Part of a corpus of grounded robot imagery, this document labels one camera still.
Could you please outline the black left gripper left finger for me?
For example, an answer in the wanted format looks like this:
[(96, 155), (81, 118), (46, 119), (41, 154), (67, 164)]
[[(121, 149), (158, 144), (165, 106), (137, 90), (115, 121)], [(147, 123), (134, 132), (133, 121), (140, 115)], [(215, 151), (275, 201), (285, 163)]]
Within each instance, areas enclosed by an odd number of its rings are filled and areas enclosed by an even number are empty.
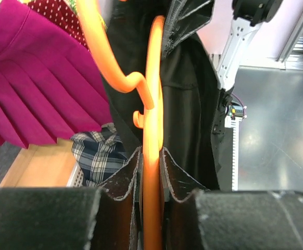
[(97, 187), (1, 188), (0, 249), (137, 249), (141, 156)]

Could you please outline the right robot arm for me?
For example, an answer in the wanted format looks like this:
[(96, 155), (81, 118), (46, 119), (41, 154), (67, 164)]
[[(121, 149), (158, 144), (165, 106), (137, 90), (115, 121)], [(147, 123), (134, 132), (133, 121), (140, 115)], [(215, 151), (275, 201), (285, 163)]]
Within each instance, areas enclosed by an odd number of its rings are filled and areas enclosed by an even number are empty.
[[(216, 72), (218, 89), (229, 91), (244, 52), (264, 22), (270, 22), (282, 1), (233, 1), (233, 18)], [(161, 57), (204, 27), (212, 17), (214, 1), (169, 1), (163, 28)]]

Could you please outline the black pleated skirt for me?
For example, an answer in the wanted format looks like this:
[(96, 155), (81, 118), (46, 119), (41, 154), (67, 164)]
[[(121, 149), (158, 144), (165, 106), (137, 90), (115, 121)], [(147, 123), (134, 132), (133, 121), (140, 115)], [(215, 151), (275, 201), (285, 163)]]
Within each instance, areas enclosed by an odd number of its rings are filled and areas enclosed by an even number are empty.
[[(166, 19), (169, 1), (113, 1), (107, 36), (124, 74), (145, 73), (153, 20)], [(175, 162), (200, 184), (218, 190), (212, 149), (220, 90), (209, 55), (197, 32), (160, 61), (163, 144)]]

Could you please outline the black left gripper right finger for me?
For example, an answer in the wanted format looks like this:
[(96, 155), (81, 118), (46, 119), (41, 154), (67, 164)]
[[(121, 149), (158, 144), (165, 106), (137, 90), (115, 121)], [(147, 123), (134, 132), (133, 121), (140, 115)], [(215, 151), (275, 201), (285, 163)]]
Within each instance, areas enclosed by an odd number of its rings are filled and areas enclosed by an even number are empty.
[(165, 249), (303, 249), (303, 193), (210, 191), (164, 148)]

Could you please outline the magenta skirt grey lining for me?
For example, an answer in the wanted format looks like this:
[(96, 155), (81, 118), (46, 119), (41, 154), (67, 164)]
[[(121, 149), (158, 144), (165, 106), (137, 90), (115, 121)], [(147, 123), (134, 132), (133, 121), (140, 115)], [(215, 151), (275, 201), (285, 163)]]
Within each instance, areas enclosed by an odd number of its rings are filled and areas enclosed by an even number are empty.
[(0, 144), (53, 144), (112, 121), (89, 50), (19, 1), (0, 2)]

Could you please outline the navy plaid skirt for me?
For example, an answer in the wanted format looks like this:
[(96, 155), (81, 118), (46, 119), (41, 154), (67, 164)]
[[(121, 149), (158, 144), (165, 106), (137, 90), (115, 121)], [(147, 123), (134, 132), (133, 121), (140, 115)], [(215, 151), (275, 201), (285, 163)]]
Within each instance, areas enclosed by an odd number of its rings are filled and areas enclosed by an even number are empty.
[(83, 186), (97, 186), (127, 162), (127, 154), (113, 123), (103, 125), (99, 132), (77, 133), (71, 140), (71, 151), (83, 172)]

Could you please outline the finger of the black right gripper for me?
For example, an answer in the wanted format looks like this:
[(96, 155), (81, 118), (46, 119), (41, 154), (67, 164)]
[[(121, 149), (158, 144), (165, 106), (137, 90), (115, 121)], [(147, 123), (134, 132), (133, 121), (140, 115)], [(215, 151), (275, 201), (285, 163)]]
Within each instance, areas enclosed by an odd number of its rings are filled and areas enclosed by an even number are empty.
[(163, 57), (208, 24), (213, 8), (213, 0), (169, 1), (163, 26)]

